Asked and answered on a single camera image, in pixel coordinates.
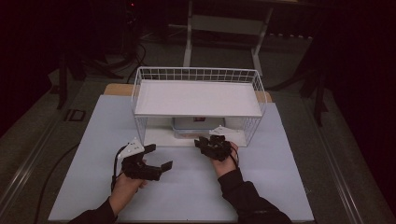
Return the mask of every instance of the black arm sleeve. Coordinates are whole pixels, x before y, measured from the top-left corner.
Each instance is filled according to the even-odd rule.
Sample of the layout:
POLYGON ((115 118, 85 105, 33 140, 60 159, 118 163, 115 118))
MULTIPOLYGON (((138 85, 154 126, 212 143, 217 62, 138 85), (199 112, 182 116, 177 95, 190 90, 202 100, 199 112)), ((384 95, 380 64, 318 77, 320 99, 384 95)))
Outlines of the black arm sleeve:
POLYGON ((253 183, 245 182, 239 169, 219 178, 222 196, 238 214, 238 223, 291 224, 273 204, 260 197, 253 183))
POLYGON ((116 221, 108 199, 95 210, 87 210, 68 222, 69 224, 111 224, 116 221))

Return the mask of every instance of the metal rod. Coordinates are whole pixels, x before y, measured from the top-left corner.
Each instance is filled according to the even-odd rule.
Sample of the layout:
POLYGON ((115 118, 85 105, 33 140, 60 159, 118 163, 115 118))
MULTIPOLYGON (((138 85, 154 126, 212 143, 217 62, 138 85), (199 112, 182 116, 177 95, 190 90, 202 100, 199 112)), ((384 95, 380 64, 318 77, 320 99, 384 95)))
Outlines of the metal rod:
POLYGON ((355 201, 351 195, 349 186, 344 179, 344 176, 341 172, 341 169, 338 165, 337 159, 335 158, 334 154, 332 153, 332 148, 330 147, 329 142, 327 141, 326 137, 323 134, 323 131, 319 128, 312 111, 309 109, 309 106, 306 102, 306 100, 303 100, 304 102, 304 107, 309 115, 309 118, 314 125, 318 136, 319 140, 321 141, 322 145, 325 148, 325 153, 326 153, 326 159, 327 163, 329 163, 329 168, 330 168, 330 173, 332 174, 332 179, 334 180, 335 186, 337 187, 338 194, 340 195, 341 201, 344 204, 344 207, 346 209, 346 214, 349 218, 349 221, 352 224, 363 224, 363 220, 361 218, 361 214, 359 212, 358 207, 355 204, 355 201))
POLYGON ((255 55, 258 55, 260 52, 260 48, 262 47, 262 41, 265 38, 265 33, 267 32, 268 24, 270 22, 273 11, 273 7, 268 8, 267 15, 265 16, 265 21, 262 22, 262 30, 259 34, 259 42, 257 43, 256 48, 253 51, 253 54, 255 55))
POLYGON ((15 173, 11 182, 8 184, 0 199, 0 223, 5 223, 8 210, 10 209, 12 204, 15 203, 18 196, 20 195, 24 185, 26 184, 33 170, 35 169, 37 162, 41 158, 47 141, 49 140, 52 132, 55 130, 57 123, 65 116, 67 109, 71 105, 71 102, 73 102, 73 99, 76 97, 80 87, 81 85, 78 84, 78 89, 74 92, 73 96, 65 102, 63 109, 57 110, 52 116, 49 124, 35 143, 35 146, 32 148, 30 154, 27 156, 22 165, 18 168, 18 171, 15 173))
POLYGON ((192 1, 189 2, 189 17, 187 19, 187 44, 186 51, 184 52, 184 62, 183 67, 189 67, 191 63, 191 33, 192 33, 192 1))

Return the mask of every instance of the white tabletop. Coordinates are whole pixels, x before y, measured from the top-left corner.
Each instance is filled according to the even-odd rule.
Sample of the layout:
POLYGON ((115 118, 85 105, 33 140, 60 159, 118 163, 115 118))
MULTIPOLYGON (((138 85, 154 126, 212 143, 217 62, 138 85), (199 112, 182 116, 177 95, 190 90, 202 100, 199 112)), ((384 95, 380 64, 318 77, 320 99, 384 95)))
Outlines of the white tabletop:
MULTIPOLYGON (((67 221, 102 204, 110 194, 113 161, 137 137, 130 97, 102 95, 93 111, 49 220, 67 221)), ((268 104, 249 147, 240 148, 245 180, 293 221, 313 220, 311 208, 275 104, 268 104)), ((196 147, 157 147, 149 165, 173 161, 160 181, 138 191, 120 222, 230 222, 233 208, 221 198, 215 172, 196 147)))

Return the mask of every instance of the human hand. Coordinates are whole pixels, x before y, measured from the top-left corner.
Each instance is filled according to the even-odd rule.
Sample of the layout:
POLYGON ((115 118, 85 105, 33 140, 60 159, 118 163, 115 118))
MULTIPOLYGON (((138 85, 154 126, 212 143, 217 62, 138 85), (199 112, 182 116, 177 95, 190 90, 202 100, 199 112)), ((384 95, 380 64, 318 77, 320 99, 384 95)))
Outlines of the human hand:
MULTIPOLYGON (((233 142, 230 143, 231 143, 231 147, 235 149, 235 150, 232 149, 231 156, 233 156, 236 160, 238 160, 238 158, 236 158, 236 151, 238 150, 238 146, 233 142)), ((225 175, 230 171, 236 170, 235 163, 233 162, 231 156, 229 156, 224 161, 210 159, 213 167, 215 168, 216 175, 218 177, 221 177, 222 175, 225 175)))
POLYGON ((108 201, 116 217, 119 212, 132 200, 139 188, 147 185, 147 180, 132 179, 122 173, 118 178, 108 201))

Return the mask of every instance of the white surface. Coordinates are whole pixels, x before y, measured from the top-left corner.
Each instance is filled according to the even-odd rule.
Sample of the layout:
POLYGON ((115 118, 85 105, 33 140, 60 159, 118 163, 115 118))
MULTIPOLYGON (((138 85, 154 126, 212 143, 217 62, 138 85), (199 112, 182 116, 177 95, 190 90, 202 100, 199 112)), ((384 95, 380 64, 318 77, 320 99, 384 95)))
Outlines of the white surface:
POLYGON ((249 83, 149 79, 142 80, 134 113, 140 117, 262 116, 249 83))
MULTIPOLYGON (((113 161, 137 131, 130 97, 100 97, 49 220, 66 221, 98 207, 110 193, 113 161)), ((245 180, 294 221, 313 220, 288 139, 275 104, 269 104, 249 147, 240 148, 245 180)), ((149 165, 174 161, 161 180, 148 183, 120 213, 119 221, 236 221, 221 198, 209 160, 196 147, 157 147, 149 165)))

